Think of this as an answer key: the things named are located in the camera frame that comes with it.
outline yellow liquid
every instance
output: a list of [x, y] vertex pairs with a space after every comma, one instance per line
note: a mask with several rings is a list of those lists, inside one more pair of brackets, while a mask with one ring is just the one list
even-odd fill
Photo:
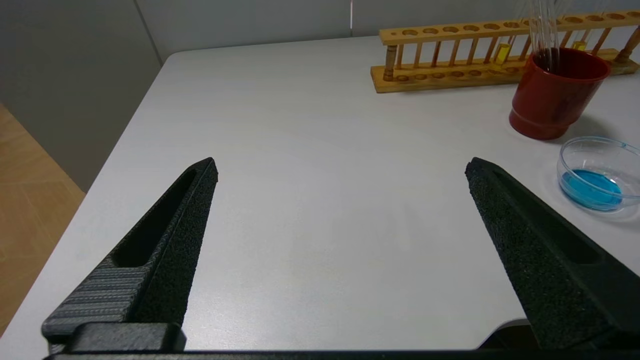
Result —
[[587, 48], [587, 43], [584, 41], [576, 41], [573, 43], [573, 49], [584, 51]]
[[507, 61], [507, 56], [511, 50], [511, 46], [509, 44], [500, 44], [498, 45], [498, 53], [495, 57], [495, 63], [498, 65], [502, 65], [505, 61]]

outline rack hole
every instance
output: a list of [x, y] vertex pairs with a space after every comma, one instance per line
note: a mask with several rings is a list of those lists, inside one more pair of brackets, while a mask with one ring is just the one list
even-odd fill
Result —
[[607, 17], [614, 20], [623, 20], [625, 18], [624, 15], [620, 15], [618, 13], [607, 14]]
[[564, 18], [565, 21], [572, 22], [574, 24], [580, 24], [583, 20], [579, 17], [569, 16]]

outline foam pad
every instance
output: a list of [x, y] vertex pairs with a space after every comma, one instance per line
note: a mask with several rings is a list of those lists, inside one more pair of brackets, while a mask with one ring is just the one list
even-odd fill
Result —
[[541, 348], [640, 347], [638, 276], [497, 165], [465, 173]]

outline wooden dowel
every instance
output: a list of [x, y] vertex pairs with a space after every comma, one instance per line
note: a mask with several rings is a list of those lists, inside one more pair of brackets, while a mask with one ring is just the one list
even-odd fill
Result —
[[498, 42], [498, 38], [494, 37], [491, 39], [491, 44], [489, 44], [489, 50], [486, 51], [486, 56], [484, 57], [484, 63], [488, 64], [491, 62], [491, 54], [493, 54], [493, 48], [495, 47], [495, 43]]
[[433, 60], [431, 60], [431, 67], [438, 66], [438, 54], [440, 54], [440, 44], [442, 42], [438, 41], [436, 43], [436, 48], [433, 50]]
[[602, 44], [604, 44], [604, 40], [606, 40], [610, 32], [611, 32], [611, 28], [604, 29], [604, 31], [602, 32], [602, 35], [600, 35], [600, 38], [598, 39], [598, 43], [596, 44], [596, 46], [594, 46], [593, 50], [591, 51], [591, 54], [594, 54], [594, 55], [598, 54], [598, 51], [602, 47]]
[[560, 43], [560, 47], [566, 47], [566, 43], [571, 39], [571, 35], [573, 35], [573, 31], [567, 31], [562, 38], [562, 42]]
[[420, 65], [420, 54], [422, 54], [422, 43], [419, 42], [415, 46], [415, 59], [413, 60], [413, 68], [417, 69]]
[[456, 56], [458, 55], [458, 47], [460, 46], [460, 40], [456, 40], [453, 43], [453, 50], [451, 51], [451, 59], [449, 59], [449, 66], [454, 66], [456, 64]]
[[531, 36], [529, 35], [527, 37], [527, 42], [524, 43], [524, 49], [522, 49], [522, 52], [520, 53], [520, 57], [518, 58], [518, 60], [523, 61], [527, 58], [527, 52], [529, 51], [530, 47], [531, 47]]
[[589, 37], [589, 34], [591, 33], [591, 29], [587, 29], [584, 31], [584, 35], [582, 36], [582, 39], [580, 39], [581, 42], [587, 42], [587, 38]]
[[478, 38], [475, 38], [471, 43], [471, 50], [469, 50], [469, 57], [467, 58], [467, 65], [471, 65], [474, 62], [474, 55], [476, 55], [476, 47], [478, 46]]
[[616, 63], [626, 63], [638, 44], [640, 44], [640, 26], [638, 26], [634, 33], [631, 34], [627, 45], [622, 49], [622, 51], [620, 51], [620, 54], [616, 56], [614, 61]]
[[387, 46], [387, 60], [385, 62], [385, 73], [382, 76], [384, 81], [394, 80], [394, 62], [396, 62], [396, 51], [398, 45]]
[[402, 68], [402, 53], [404, 52], [404, 45], [400, 44], [398, 45], [398, 56], [397, 56], [397, 60], [396, 60], [396, 69], [401, 69]]

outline test tube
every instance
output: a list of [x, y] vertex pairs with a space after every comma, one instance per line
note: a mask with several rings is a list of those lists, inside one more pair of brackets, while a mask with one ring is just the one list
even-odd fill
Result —
[[[596, 2], [595, 11], [600, 14], [600, 16], [604, 15], [604, 11], [609, 7], [609, 3], [611, 0], [599, 0]], [[575, 36], [575, 41], [571, 46], [572, 49], [585, 51], [587, 49], [587, 44], [589, 43], [589, 39], [591, 38], [591, 30], [582, 30], [579, 31]]]
[[556, 3], [554, 0], [530, 0], [529, 15], [532, 53], [540, 60], [540, 66], [555, 72], [559, 64]]
[[[515, 22], [512, 26], [519, 26], [522, 21], [524, 21], [525, 9], [527, 8], [527, 1], [520, 0], [516, 6], [516, 19], [518, 22]], [[511, 52], [511, 47], [513, 47], [513, 42], [515, 41], [515, 36], [510, 37], [500, 37], [498, 40], [498, 46], [495, 50], [495, 56], [493, 57], [493, 62], [497, 65], [502, 65], [505, 61], [507, 61], [509, 57], [509, 53]]]

